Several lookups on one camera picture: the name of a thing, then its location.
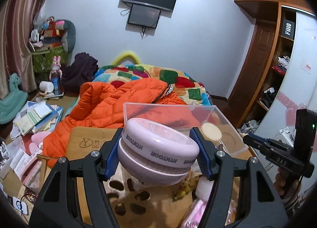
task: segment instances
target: clear plastic box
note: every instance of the clear plastic box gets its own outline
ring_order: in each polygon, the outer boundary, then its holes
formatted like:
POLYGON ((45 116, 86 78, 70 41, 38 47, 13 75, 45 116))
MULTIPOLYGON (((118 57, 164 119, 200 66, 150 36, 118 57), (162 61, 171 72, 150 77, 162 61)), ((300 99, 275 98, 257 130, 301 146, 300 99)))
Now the clear plastic box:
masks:
POLYGON ((178 130, 187 136, 192 127, 198 127, 205 139, 212 141, 216 147, 222 144, 223 149, 232 157, 248 150, 238 132, 215 105, 124 103, 123 115, 124 123, 134 117, 144 118, 178 130), (202 125, 205 123, 217 126, 222 138, 218 141, 209 139, 202 131, 202 125))

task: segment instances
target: green storage box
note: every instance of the green storage box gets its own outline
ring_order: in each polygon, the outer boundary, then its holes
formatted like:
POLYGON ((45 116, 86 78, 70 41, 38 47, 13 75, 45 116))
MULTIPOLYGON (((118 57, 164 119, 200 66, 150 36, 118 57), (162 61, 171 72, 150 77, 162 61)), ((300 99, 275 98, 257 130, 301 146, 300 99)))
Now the green storage box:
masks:
POLYGON ((67 63, 68 54, 63 50, 63 46, 58 46, 48 50, 42 50, 32 53, 33 70, 36 73, 47 73, 51 70, 54 56, 61 56, 61 63, 67 63))

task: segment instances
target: clothes pile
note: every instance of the clothes pile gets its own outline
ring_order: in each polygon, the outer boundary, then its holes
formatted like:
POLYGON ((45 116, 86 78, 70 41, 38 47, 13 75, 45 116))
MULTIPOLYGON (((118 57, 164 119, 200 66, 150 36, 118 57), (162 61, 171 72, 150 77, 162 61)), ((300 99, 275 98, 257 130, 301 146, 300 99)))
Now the clothes pile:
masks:
POLYGON ((284 52, 282 57, 278 58, 277 61, 277 66, 273 66, 272 69, 275 70, 276 72, 280 73, 281 75, 285 76, 287 68, 289 66, 289 61, 291 60, 287 56, 287 52, 284 52))
POLYGON ((270 108, 276 95, 277 89, 275 87, 270 87, 268 90, 264 91, 261 101, 267 108, 270 108))
MULTIPOLYGON (((170 86, 161 80, 147 78, 133 80, 115 88, 104 82, 86 82, 80 87, 80 99, 71 113, 44 139, 43 154, 51 158, 66 155, 73 127, 119 128, 124 126, 123 103, 186 104, 170 86)), ((171 111, 162 115, 160 123, 184 122, 186 113, 171 111)), ((48 161, 53 167, 56 160, 48 161)))
POLYGON ((98 71, 97 62, 88 53, 78 53, 72 65, 62 69, 61 86, 64 90, 78 94, 83 83, 94 80, 98 71))
POLYGON ((259 124, 256 120, 250 120, 243 124, 243 126, 240 129, 240 133, 254 133, 258 126, 259 124))

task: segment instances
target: white wall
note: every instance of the white wall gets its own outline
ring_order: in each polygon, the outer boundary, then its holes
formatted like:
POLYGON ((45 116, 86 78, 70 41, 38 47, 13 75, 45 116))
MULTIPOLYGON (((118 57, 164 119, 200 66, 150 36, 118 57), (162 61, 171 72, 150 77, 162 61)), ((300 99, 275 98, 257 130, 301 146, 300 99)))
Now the white wall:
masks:
POLYGON ((103 66, 131 50, 142 63, 185 71, 211 94, 227 96, 252 29, 234 0, 177 0, 172 17, 161 16, 155 34, 143 40, 139 27, 126 27, 121 5, 119 0, 46 0, 43 12, 75 24, 73 56, 87 52, 103 66))

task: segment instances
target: plastic lid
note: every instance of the plastic lid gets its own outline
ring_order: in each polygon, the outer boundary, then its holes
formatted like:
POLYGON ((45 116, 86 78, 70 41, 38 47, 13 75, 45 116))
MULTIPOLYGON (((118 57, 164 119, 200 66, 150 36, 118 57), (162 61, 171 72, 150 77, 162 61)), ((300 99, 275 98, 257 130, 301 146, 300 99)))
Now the plastic lid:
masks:
POLYGON ((219 141, 222 138, 221 130, 210 122, 204 123, 201 128, 202 132, 211 140, 219 141))
POLYGON ((207 202, 211 193, 214 181, 209 181, 205 176, 199 178, 196 188, 196 196, 204 202, 207 202))

